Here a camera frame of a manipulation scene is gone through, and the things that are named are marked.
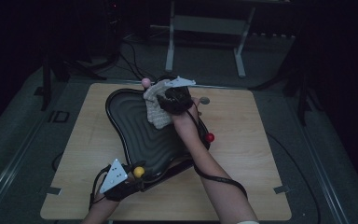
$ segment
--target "gray floor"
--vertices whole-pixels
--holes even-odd
[[[155,77],[165,74],[166,45],[136,43],[133,36],[127,40],[136,50],[140,68]],[[246,78],[237,76],[232,49],[178,45],[173,74],[200,85],[246,89],[276,74],[292,41],[250,36],[242,54]],[[121,52],[133,62],[129,45],[124,44]],[[123,60],[117,65],[99,71],[108,77],[105,82],[136,80],[123,69],[129,68]],[[77,74],[68,83],[53,80],[53,102],[41,112],[42,98],[34,96],[41,77],[41,70],[30,76],[0,118],[0,223],[54,222],[39,215],[54,176],[51,163],[65,149],[87,90],[95,82]],[[293,215],[284,223],[318,223],[318,218],[320,223],[358,223],[358,177],[334,128],[313,105],[306,113],[307,126],[301,126],[296,118],[297,98],[284,97],[283,85],[254,95],[282,182],[290,189],[286,195]],[[69,120],[48,121],[52,111],[69,112]]]

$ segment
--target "pink ball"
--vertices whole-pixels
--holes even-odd
[[[142,86],[146,89],[149,88],[151,86],[150,79],[147,77],[142,78]]]

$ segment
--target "dark background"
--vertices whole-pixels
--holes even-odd
[[[317,59],[312,66],[310,87],[315,89],[324,111],[358,173],[358,1],[295,1],[293,4],[256,4],[251,32],[295,35],[296,44],[286,62]],[[0,115],[24,80],[42,65],[47,49],[87,61],[105,52],[104,1],[0,1]],[[140,35],[148,24],[169,24],[170,1],[109,1],[115,16]],[[204,13],[216,6],[204,8]]]

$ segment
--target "yellow ball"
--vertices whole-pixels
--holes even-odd
[[[141,166],[138,166],[136,167],[134,170],[133,170],[133,175],[136,177],[136,178],[141,178],[141,176],[145,173],[145,169]]]

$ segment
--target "black tray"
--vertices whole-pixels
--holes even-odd
[[[106,113],[117,130],[127,164],[145,161],[143,191],[193,165],[191,156],[172,124],[158,130],[147,120],[144,91],[120,89],[106,100]],[[199,122],[200,136],[208,130]],[[209,148],[210,144],[202,140]]]

